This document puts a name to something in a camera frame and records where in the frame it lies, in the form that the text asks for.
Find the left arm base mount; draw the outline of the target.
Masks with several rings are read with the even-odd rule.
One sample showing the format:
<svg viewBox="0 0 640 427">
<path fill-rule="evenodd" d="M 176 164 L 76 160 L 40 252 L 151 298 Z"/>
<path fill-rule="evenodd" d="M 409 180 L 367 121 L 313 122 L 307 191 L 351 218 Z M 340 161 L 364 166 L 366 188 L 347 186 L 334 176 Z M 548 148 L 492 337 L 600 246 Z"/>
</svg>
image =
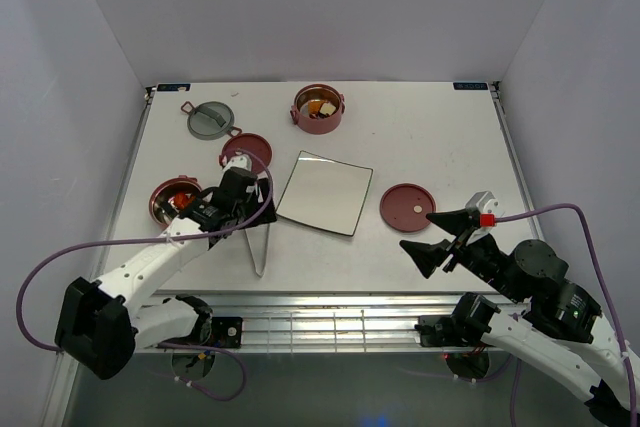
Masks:
<svg viewBox="0 0 640 427">
<path fill-rule="evenodd" d="M 177 295 L 163 300 L 163 304 L 181 308 L 186 320 L 180 320 L 171 335 L 164 335 L 160 342 L 177 345 L 201 345 L 216 348 L 238 349 L 242 345 L 244 319 L 238 316 L 218 316 L 213 308 L 199 297 Z"/>
</svg>

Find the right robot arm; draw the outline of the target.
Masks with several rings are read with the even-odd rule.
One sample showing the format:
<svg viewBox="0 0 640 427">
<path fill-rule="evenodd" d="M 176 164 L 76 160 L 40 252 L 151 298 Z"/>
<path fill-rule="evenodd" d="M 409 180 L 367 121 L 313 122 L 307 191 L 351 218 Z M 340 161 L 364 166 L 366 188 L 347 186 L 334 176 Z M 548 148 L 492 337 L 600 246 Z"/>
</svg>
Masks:
<svg viewBox="0 0 640 427">
<path fill-rule="evenodd" d="M 603 304 L 568 280 L 569 265 L 546 242 L 524 240 L 510 253 L 490 231 L 502 223 L 488 208 L 432 213 L 452 235 L 437 244 L 403 240 L 421 275 L 461 266 L 514 304 L 509 314 L 485 296 L 463 294 L 452 313 L 415 328 L 426 346 L 487 345 L 529 364 L 569 390 L 605 426 L 639 423 L 639 357 L 629 347 L 613 302 Z"/>
</svg>

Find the metal tongs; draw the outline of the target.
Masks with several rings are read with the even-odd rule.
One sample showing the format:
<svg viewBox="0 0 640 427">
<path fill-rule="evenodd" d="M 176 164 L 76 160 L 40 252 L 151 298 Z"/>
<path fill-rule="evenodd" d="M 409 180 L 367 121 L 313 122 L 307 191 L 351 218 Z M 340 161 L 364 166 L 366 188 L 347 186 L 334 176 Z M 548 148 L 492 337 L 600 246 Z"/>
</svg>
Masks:
<svg viewBox="0 0 640 427">
<path fill-rule="evenodd" d="M 258 278 L 265 274 L 270 239 L 270 224 L 264 224 L 244 231 L 251 256 L 254 273 Z"/>
</svg>

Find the fried chicken drumstick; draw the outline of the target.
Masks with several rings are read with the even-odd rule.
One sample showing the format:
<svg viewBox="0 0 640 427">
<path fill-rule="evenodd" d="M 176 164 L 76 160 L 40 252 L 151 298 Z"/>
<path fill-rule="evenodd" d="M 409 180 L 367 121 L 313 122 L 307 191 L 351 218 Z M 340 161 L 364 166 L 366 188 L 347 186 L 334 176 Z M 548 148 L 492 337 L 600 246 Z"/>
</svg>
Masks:
<svg viewBox="0 0 640 427">
<path fill-rule="evenodd" d="M 189 196 L 184 192 L 178 192 L 170 198 L 169 203 L 177 210 L 182 210 L 188 205 Z"/>
</svg>

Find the dark red lid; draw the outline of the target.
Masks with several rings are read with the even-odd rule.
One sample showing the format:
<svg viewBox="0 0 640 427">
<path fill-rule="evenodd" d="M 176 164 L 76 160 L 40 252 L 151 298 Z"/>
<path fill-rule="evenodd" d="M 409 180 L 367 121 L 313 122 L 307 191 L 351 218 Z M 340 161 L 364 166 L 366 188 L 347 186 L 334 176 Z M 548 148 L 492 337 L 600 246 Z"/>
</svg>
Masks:
<svg viewBox="0 0 640 427">
<path fill-rule="evenodd" d="M 426 229 L 427 215 L 436 211 L 433 196 L 423 187 L 401 183 L 390 187 L 381 197 L 379 212 L 383 221 L 402 233 L 417 233 Z"/>
<path fill-rule="evenodd" d="M 254 133 L 241 133 L 231 137 L 224 145 L 220 158 L 233 151 L 248 151 L 268 167 L 273 157 L 270 143 L 262 136 Z"/>
</svg>

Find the orange fried chicken piece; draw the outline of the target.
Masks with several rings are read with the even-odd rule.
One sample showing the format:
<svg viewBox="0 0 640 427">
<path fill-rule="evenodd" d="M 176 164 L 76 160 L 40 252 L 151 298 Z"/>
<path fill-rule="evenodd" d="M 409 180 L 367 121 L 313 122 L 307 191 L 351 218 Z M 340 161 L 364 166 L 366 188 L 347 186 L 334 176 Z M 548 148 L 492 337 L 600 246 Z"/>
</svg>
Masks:
<svg viewBox="0 0 640 427">
<path fill-rule="evenodd" d="M 308 102 L 308 114 L 318 114 L 322 105 L 324 104 L 323 100 L 311 100 Z"/>
</svg>

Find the sushi roll yellow top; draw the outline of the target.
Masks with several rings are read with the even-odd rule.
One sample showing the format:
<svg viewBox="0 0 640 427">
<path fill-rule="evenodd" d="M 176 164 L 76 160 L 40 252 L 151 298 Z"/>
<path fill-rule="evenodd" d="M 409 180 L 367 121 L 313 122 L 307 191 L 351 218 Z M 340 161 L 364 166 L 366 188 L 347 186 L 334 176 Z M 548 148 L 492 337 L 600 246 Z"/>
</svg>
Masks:
<svg viewBox="0 0 640 427">
<path fill-rule="evenodd" d="M 321 117 L 326 118 L 333 115 L 336 112 L 336 110 L 337 110 L 337 107 L 335 105 L 333 105 L 330 102 L 325 102 L 319 108 L 318 114 Z"/>
</svg>

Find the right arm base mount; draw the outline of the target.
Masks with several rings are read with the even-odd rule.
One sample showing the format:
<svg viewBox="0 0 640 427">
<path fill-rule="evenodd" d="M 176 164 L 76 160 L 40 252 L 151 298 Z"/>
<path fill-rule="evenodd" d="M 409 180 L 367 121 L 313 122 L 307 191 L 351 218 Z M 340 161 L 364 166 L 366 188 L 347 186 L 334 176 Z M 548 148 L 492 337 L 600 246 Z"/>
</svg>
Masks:
<svg viewBox="0 0 640 427">
<path fill-rule="evenodd" d="M 453 315 L 419 316 L 414 324 L 422 347 L 477 347 L 491 327 L 463 321 Z"/>
</svg>

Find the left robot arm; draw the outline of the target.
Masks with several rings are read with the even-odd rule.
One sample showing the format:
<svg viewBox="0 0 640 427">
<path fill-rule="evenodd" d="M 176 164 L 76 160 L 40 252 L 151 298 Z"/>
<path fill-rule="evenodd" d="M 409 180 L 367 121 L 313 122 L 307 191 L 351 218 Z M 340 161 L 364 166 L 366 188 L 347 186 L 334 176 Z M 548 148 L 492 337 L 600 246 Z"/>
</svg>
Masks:
<svg viewBox="0 0 640 427">
<path fill-rule="evenodd" d="M 162 234 L 132 258 L 93 281 L 78 278 L 67 287 L 56 346 L 106 380 L 139 349 L 169 341 L 194 347 L 209 344 L 213 311 L 206 302 L 187 294 L 158 305 L 148 300 L 236 229 L 274 220 L 270 180 L 230 168 L 218 186 L 187 200 Z"/>
</svg>

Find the white square plate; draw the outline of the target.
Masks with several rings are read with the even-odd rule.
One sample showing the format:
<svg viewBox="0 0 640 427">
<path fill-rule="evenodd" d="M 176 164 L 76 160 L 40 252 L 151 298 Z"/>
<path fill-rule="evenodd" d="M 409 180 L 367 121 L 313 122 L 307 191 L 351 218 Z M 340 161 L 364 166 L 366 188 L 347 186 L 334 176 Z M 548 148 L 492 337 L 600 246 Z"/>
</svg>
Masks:
<svg viewBox="0 0 640 427">
<path fill-rule="evenodd" d="M 300 151 L 278 216 L 321 231 L 355 235 L 374 170 Z"/>
</svg>

